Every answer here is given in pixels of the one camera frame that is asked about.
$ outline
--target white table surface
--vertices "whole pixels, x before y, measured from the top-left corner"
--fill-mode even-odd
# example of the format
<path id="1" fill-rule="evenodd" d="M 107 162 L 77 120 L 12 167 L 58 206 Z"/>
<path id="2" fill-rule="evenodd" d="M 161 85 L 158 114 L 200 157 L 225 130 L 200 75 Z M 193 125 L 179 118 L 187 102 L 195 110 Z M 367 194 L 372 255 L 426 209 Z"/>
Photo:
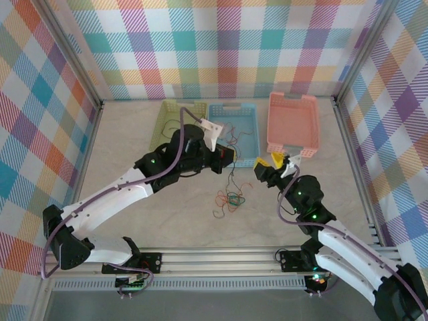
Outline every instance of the white table surface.
<path id="1" fill-rule="evenodd" d="M 253 102 L 257 104 L 262 157 L 266 152 L 268 99 L 204 100 L 206 102 Z M 319 99 L 320 150 L 302 161 L 302 175 L 318 178 L 323 204 L 343 224 L 371 242 L 367 220 L 342 137 L 329 99 Z M 148 153 L 161 101 L 107 102 L 88 165 L 81 199 L 116 180 Z M 276 215 L 278 189 L 257 181 L 253 169 L 236 169 L 238 185 L 246 202 L 223 219 L 213 217 L 218 190 L 227 184 L 225 169 L 216 175 L 209 169 L 190 179 L 180 179 L 158 193 L 132 204 L 99 226 L 99 235 L 129 236 L 140 247 L 217 247 L 300 245 L 308 239 L 296 226 L 282 223 Z"/>

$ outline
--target colorful wires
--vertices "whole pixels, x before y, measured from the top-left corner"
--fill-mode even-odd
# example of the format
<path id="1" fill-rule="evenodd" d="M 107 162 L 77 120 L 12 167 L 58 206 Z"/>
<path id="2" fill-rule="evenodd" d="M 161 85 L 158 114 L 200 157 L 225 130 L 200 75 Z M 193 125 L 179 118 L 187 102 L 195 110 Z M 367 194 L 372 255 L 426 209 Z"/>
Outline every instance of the colorful wires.
<path id="1" fill-rule="evenodd" d="M 228 144 L 227 147 L 231 147 L 237 152 L 236 147 L 234 145 Z M 221 208 L 221 211 L 223 213 L 223 216 L 218 215 L 217 211 L 213 211 L 213 216 L 216 219 L 222 219 L 225 214 L 225 206 L 227 206 L 227 209 L 230 213 L 233 213 L 237 210 L 239 206 L 245 203 L 245 197 L 243 197 L 242 188 L 244 186 L 250 186 L 253 188 L 253 185 L 251 183 L 244 183 L 240 187 L 236 185 L 235 180 L 233 179 L 235 176 L 235 166 L 236 166 L 236 160 L 237 158 L 233 159 L 233 167 L 229 175 L 227 176 L 227 185 L 225 187 L 225 191 L 218 191 L 217 196 L 215 197 L 215 204 Z M 237 192 L 233 192 L 229 190 L 229 187 L 232 185 L 232 187 L 235 187 Z"/>
<path id="2" fill-rule="evenodd" d="M 236 157 L 240 158 L 241 157 L 241 150 L 239 149 L 237 143 L 239 138 L 241 137 L 241 135 L 252 135 L 254 133 L 254 131 L 252 130 L 251 132 L 239 132 L 238 136 L 235 136 L 235 129 L 236 127 L 234 127 L 234 125 L 231 122 L 228 122 L 224 125 L 224 128 L 227 128 L 227 126 L 230 126 L 230 130 L 226 132 L 225 134 L 225 138 L 223 138 L 222 140 L 224 140 L 228 145 L 234 146 L 235 147 L 235 151 L 236 151 Z"/>

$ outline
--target white robotic arm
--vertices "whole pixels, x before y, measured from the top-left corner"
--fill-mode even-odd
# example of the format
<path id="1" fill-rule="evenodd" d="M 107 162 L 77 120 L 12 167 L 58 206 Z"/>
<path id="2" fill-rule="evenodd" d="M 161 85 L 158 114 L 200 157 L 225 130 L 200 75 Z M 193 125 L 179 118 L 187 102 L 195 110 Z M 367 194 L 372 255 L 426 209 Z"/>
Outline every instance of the white robotic arm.
<path id="1" fill-rule="evenodd" d="M 282 193 L 277 204 L 279 218 L 311 237 L 301 246 L 306 271 L 323 269 L 336 274 L 359 291 L 373 306 L 381 320 L 416 320 L 421 314 L 428 321 L 428 296 L 419 271 L 411 264 L 396 265 L 353 235 L 321 203 L 324 197 L 316 177 L 299 177 L 300 159 L 273 155 L 277 169 L 261 159 L 254 172 L 268 187 Z M 296 221 L 282 216 L 284 198 L 298 214 Z"/>
<path id="2" fill-rule="evenodd" d="M 63 209 L 51 205 L 43 211 L 43 230 L 47 244 L 43 250 L 41 276 L 45 258 L 51 249 L 58 267 L 72 269 L 86 262 L 107 262 L 125 268 L 141 269 L 144 257 L 128 237 L 111 239 L 94 235 L 94 230 L 125 207 L 176 183 L 182 173 L 200 173 L 211 168 L 217 174 L 233 162 L 234 150 L 216 144 L 222 126 L 194 117 L 199 126 L 183 125 L 169 143 L 136 161 L 134 167 L 97 193 Z"/>

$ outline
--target plaid wallpaper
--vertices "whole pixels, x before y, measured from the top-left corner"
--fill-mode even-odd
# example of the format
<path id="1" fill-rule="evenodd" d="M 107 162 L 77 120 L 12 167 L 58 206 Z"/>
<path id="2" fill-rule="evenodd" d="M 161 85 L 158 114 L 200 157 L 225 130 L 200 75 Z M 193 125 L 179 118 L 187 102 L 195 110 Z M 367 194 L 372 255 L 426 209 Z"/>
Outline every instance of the plaid wallpaper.
<path id="1" fill-rule="evenodd" d="M 70 202 L 96 109 L 30 0 L 0 1 L 0 320 L 32 304 L 41 213 Z"/>
<path id="2" fill-rule="evenodd" d="M 401 0 L 344 113 L 388 244 L 428 281 L 427 61 L 428 0 Z"/>
<path id="3" fill-rule="evenodd" d="M 49 0 L 106 99 L 338 90 L 383 0 Z"/>

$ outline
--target yellow block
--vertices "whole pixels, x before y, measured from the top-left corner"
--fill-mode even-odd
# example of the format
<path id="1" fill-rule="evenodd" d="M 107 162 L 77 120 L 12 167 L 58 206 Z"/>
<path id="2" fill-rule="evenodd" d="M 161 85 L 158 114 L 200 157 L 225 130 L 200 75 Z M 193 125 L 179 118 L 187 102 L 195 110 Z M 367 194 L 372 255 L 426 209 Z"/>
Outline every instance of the yellow block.
<path id="1" fill-rule="evenodd" d="M 253 168 L 255 168 L 257 166 L 257 164 L 261 164 L 264 167 L 271 167 L 270 164 L 268 162 L 266 162 L 264 159 L 262 159 L 261 157 L 257 157 L 255 159 L 254 167 Z"/>
<path id="2" fill-rule="evenodd" d="M 273 152 L 271 153 L 272 159 L 274 160 L 275 167 L 280 169 L 284 164 L 284 153 L 283 152 Z"/>

